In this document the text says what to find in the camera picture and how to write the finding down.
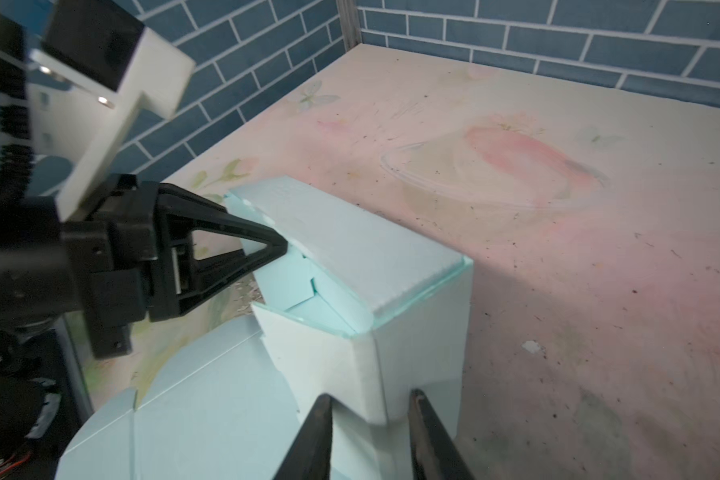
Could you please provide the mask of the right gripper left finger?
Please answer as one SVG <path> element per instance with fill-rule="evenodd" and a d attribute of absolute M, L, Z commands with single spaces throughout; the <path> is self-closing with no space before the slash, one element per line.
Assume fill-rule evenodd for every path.
<path fill-rule="evenodd" d="M 313 403 L 274 480 L 328 480 L 333 445 L 333 403 L 321 394 Z"/>

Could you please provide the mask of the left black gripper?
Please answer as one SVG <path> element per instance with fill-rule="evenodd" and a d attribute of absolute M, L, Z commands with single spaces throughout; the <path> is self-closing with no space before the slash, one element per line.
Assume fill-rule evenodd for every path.
<path fill-rule="evenodd" d="M 195 258 L 205 231 L 258 243 L 252 254 Z M 132 352 L 131 325 L 174 317 L 174 281 L 233 282 L 282 257 L 287 241 L 270 227 L 172 184 L 115 174 L 83 197 L 62 224 L 92 354 Z"/>

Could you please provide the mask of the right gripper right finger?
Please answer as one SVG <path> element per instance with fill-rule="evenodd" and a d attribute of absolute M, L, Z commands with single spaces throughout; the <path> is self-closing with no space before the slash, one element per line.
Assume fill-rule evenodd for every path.
<path fill-rule="evenodd" d="M 411 391 L 407 417 L 416 480 L 474 478 L 423 390 Z"/>

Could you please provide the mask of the light blue paper box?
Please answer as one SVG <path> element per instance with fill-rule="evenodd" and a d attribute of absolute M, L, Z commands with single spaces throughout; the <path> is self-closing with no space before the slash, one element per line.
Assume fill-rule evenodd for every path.
<path fill-rule="evenodd" d="M 262 301 L 176 353 L 143 398 L 101 407 L 57 477 L 270 479 L 327 394 L 332 477 L 412 478 L 412 391 L 457 429 L 472 260 L 289 177 L 226 207 L 287 240 L 255 274 Z"/>

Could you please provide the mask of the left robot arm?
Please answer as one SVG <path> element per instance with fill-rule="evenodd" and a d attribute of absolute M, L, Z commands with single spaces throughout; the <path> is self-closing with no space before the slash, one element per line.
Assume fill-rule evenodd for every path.
<path fill-rule="evenodd" d="M 194 61 L 113 1 L 60 1 L 32 54 L 0 14 L 0 479 L 33 455 L 62 394 L 25 342 L 79 311 L 96 357 L 282 257 L 275 230 L 180 187 L 109 168 L 141 110 L 170 117 Z"/>

